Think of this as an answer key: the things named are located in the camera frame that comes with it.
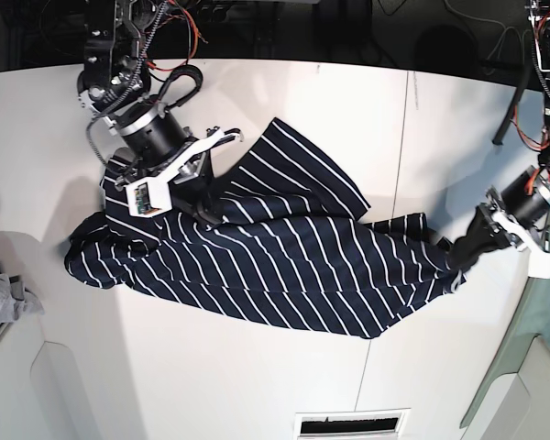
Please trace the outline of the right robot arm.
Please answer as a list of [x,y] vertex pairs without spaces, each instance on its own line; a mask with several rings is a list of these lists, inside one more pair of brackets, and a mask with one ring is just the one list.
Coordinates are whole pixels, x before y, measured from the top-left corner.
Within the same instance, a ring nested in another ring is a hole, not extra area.
[[[186,59],[169,69],[157,92],[157,65],[149,48],[174,19],[187,31]],[[201,70],[190,63],[201,33],[177,1],[91,1],[77,93],[92,116],[85,136],[106,176],[126,197],[131,215],[151,218],[177,209],[206,226],[221,224],[223,209],[211,193],[210,152],[240,141],[240,129],[210,127],[204,138],[180,125],[173,109],[200,91]]]

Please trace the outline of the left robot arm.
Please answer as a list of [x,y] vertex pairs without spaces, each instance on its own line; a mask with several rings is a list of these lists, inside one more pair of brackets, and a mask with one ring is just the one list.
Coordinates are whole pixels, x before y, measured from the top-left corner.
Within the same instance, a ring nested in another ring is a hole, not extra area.
[[[515,88],[507,112],[491,142],[499,147],[509,127],[515,127],[522,144],[537,155],[537,164],[525,170],[504,190],[489,188],[485,202],[476,207],[467,232],[448,252],[448,264],[466,271],[479,257],[509,247],[528,250],[528,275],[550,278],[550,250],[546,232],[536,224],[550,212],[550,1],[525,4],[529,22],[528,60]],[[519,121],[519,103],[531,78],[543,92],[543,127],[540,139],[528,136]]]

